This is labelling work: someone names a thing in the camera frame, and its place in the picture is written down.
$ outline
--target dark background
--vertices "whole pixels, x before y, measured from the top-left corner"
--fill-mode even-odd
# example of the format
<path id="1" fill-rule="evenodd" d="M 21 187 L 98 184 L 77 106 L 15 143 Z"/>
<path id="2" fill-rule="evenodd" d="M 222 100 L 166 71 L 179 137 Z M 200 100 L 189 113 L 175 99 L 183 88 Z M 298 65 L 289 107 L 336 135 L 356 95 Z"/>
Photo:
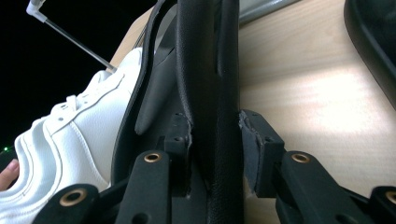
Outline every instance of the dark background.
<path id="1" fill-rule="evenodd" d="M 40 11 L 110 61 L 132 22 L 155 0 L 47 0 Z M 0 6 L 0 151 L 30 129 L 35 119 L 84 91 L 103 65 L 29 16 L 28 0 Z"/>

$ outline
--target light wood panel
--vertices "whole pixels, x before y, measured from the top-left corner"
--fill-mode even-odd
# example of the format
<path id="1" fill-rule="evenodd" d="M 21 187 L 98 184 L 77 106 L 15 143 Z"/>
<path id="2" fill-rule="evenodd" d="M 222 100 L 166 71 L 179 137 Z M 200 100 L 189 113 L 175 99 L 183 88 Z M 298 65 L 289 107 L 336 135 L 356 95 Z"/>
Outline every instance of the light wood panel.
<path id="1" fill-rule="evenodd" d="M 369 196 L 374 186 L 396 186 L 396 112 L 355 50 L 343 13 L 343 0 L 303 0 L 241 27 L 241 107 L 261 113 L 287 150 L 312 154 L 341 186 Z M 131 27 L 114 64 L 144 22 Z M 247 191 L 246 221 L 278 223 L 274 200 Z"/>

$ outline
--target metal rod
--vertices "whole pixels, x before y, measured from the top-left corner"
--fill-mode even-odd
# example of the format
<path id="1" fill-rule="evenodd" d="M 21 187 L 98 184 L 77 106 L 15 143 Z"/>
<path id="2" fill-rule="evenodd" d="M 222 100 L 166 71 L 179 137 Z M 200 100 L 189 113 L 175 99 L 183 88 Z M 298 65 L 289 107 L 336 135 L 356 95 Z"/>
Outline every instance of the metal rod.
<path id="1" fill-rule="evenodd" d="M 96 59 L 99 63 L 103 64 L 106 66 L 108 69 L 110 69 L 112 72 L 115 72 L 117 70 L 116 67 L 111 65 L 108 61 L 100 57 L 99 55 L 95 54 L 92 50 L 88 49 L 86 46 L 84 46 L 82 43 L 80 43 L 78 40 L 76 40 L 73 36 L 71 36 L 69 33 L 67 33 L 65 30 L 63 30 L 61 27 L 56 25 L 50 20 L 46 20 L 45 23 L 50 26 L 52 29 L 57 31 L 59 34 L 63 35 L 66 37 L 68 40 L 73 42 L 75 45 L 79 46 L 81 49 L 83 49 L 85 52 L 90 54 L 94 59 Z"/>

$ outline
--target brass insert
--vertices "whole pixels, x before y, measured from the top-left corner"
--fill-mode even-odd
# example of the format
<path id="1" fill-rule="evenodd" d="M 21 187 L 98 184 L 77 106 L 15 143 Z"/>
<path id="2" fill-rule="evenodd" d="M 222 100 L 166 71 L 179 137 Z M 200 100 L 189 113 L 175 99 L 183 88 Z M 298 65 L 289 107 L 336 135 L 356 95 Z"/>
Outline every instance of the brass insert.
<path id="1" fill-rule="evenodd" d="M 304 154 L 300 154 L 300 153 L 293 154 L 293 155 L 291 155 L 291 157 L 295 161 L 300 162 L 300 163 L 308 163 L 310 161 L 309 157 L 305 156 Z"/>
<path id="2" fill-rule="evenodd" d="M 146 162 L 156 162 L 161 159 L 161 155 L 158 153 L 150 153 L 145 156 L 145 161 Z"/>
<path id="3" fill-rule="evenodd" d="M 82 202 L 87 197 L 87 190 L 73 189 L 67 192 L 59 201 L 61 206 L 69 207 Z"/>
<path id="4" fill-rule="evenodd" d="M 385 195 L 387 195 L 388 200 L 396 204 L 396 191 L 387 191 Z"/>

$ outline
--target white sneaker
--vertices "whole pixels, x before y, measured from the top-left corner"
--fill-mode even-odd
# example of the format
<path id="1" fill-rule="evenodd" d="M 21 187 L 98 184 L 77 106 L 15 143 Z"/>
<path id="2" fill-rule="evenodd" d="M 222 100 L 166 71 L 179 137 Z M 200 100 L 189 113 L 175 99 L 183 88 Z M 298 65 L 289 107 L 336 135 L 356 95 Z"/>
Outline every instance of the white sneaker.
<path id="1" fill-rule="evenodd" d="M 20 177 L 0 192 L 0 223 L 31 223 L 46 202 L 73 184 L 109 187 L 111 158 L 137 81 L 142 49 L 113 75 L 96 73 L 87 89 L 52 108 L 15 140 Z"/>

